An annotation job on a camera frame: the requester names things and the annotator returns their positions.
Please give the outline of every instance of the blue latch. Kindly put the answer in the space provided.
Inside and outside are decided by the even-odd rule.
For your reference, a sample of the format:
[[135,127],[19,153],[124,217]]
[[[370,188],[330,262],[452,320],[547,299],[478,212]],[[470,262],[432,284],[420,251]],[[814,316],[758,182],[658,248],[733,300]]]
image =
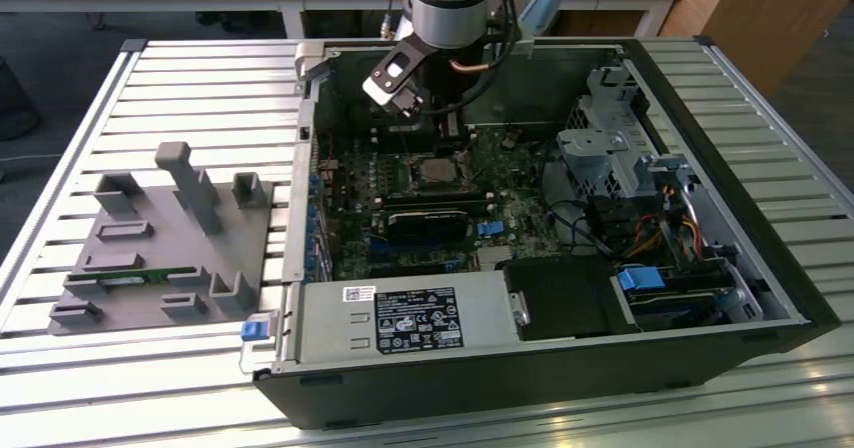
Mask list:
[[665,288],[665,280],[654,266],[626,268],[618,275],[619,285],[629,290],[658,290]]
[[491,223],[478,223],[478,236],[492,236],[504,232],[504,222],[502,220]]
[[247,321],[243,323],[240,330],[240,338],[243,341],[262,341],[270,338],[270,322],[268,321]]

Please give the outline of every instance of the gray platform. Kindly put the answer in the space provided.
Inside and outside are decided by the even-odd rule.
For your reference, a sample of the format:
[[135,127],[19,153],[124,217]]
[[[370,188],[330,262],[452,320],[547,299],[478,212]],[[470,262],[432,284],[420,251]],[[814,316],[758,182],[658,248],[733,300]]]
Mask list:
[[238,173],[215,185],[190,166],[190,152],[183,143],[163,143],[156,154],[180,191],[141,188],[129,174],[101,178],[103,209],[51,311],[49,334],[240,321],[255,312],[272,183]]

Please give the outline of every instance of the blue handle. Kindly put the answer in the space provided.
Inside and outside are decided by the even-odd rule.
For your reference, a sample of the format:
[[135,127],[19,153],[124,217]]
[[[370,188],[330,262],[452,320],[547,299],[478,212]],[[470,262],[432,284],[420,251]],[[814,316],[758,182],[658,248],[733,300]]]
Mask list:
[[528,6],[524,7],[519,23],[527,31],[534,35],[542,35],[548,28],[551,19],[558,13],[560,2],[563,0],[531,0]]

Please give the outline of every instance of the sticker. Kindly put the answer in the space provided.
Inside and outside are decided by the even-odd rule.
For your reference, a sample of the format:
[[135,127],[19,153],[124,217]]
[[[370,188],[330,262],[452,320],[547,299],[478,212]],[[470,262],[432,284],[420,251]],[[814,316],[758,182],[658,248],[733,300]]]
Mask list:
[[[375,290],[374,286],[354,288]],[[463,346],[454,288],[376,294],[371,291],[371,296],[376,314],[376,349],[383,355]]]
[[344,302],[371,301],[374,299],[374,293],[376,293],[375,286],[346,286]]

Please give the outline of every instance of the slotted metal platform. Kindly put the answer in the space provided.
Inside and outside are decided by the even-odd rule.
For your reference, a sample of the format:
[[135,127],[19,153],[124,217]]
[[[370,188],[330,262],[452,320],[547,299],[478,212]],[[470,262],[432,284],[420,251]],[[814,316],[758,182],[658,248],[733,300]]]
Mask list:
[[[262,307],[280,300],[300,97],[287,40],[149,42],[121,53],[0,268],[0,445],[809,446],[854,443],[854,203],[717,48],[645,41],[843,325],[705,386],[303,432],[238,368],[239,323],[52,337],[61,281],[99,204],[99,174],[144,186],[163,141],[214,182],[275,182]],[[654,117],[673,151],[667,121]],[[256,352],[263,361],[271,352]]]

